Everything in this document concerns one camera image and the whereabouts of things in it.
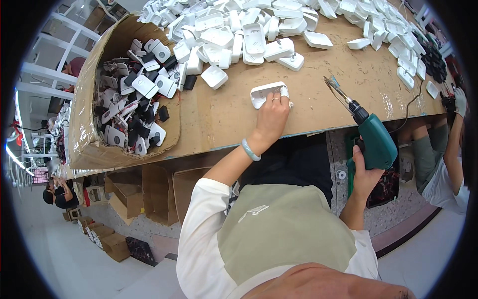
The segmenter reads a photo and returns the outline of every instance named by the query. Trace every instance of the white glove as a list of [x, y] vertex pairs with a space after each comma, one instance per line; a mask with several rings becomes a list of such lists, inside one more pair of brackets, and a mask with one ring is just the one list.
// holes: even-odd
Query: white glove
[[455, 111], [465, 118], [467, 112], [467, 98], [463, 89], [458, 87], [455, 89]]

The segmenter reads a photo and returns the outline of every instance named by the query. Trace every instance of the wooden workbench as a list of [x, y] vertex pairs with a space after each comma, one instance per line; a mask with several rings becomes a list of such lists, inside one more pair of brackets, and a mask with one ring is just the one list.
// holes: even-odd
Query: wooden workbench
[[[291, 37], [296, 52], [305, 58], [304, 66], [298, 72], [275, 62], [264, 61], [260, 66], [248, 66], [239, 61], [225, 70], [229, 79], [217, 90], [211, 89], [198, 76], [194, 89], [180, 94], [181, 135], [178, 143], [145, 163], [239, 144], [256, 125], [257, 111], [252, 106], [250, 90], [276, 81], [287, 85], [290, 99], [294, 102], [284, 135], [316, 133], [355, 125], [349, 112], [324, 83], [323, 76], [334, 75], [349, 97], [382, 121], [405, 117], [406, 104], [419, 93], [421, 79], [418, 75], [414, 77], [413, 90], [405, 87], [396, 75], [397, 59], [388, 51], [389, 44], [383, 43], [378, 51], [371, 46], [350, 50], [347, 42], [362, 38], [362, 30], [343, 16], [330, 20], [320, 15], [316, 32], [326, 34], [333, 47], [329, 50], [311, 48], [301, 35]], [[429, 80], [439, 90], [444, 90], [426, 75], [422, 86], [423, 97], [410, 105], [410, 116], [445, 112], [440, 97], [433, 99], [426, 92]], [[81, 176], [98, 172], [101, 171], [82, 171]]]

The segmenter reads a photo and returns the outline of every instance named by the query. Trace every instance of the pants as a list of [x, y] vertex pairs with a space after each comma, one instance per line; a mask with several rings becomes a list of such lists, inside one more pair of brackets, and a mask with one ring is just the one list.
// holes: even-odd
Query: pants
[[325, 134], [279, 139], [262, 154], [260, 161], [244, 171], [239, 191], [249, 184], [313, 185], [324, 193], [330, 206], [332, 178]]

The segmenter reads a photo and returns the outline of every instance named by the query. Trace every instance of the person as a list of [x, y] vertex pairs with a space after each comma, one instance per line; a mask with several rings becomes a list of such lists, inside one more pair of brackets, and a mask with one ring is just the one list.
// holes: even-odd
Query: person
[[59, 183], [56, 177], [53, 177], [53, 183], [48, 182], [46, 189], [43, 191], [43, 200], [47, 204], [55, 205], [61, 209], [74, 208], [79, 205], [78, 197], [73, 190], [73, 181], [65, 181], [61, 178]]
[[[289, 109], [288, 96], [269, 93], [251, 135], [196, 183], [179, 238], [182, 291], [190, 299], [415, 298], [406, 287], [377, 280], [363, 212], [384, 171], [366, 170], [358, 146], [354, 189], [340, 217], [327, 201], [332, 185], [318, 182], [331, 177], [328, 155], [316, 145], [293, 152], [287, 163], [268, 162], [268, 172], [254, 170], [282, 135]], [[328, 178], [316, 173], [322, 161]], [[250, 166], [256, 177], [241, 179], [225, 217], [229, 188]]]
[[455, 89], [456, 115], [448, 135], [446, 114], [433, 117], [427, 129], [423, 118], [409, 120], [398, 135], [400, 143], [411, 139], [415, 159], [418, 192], [430, 204], [463, 215], [470, 191], [464, 186], [461, 164], [461, 136], [467, 99], [461, 88]]

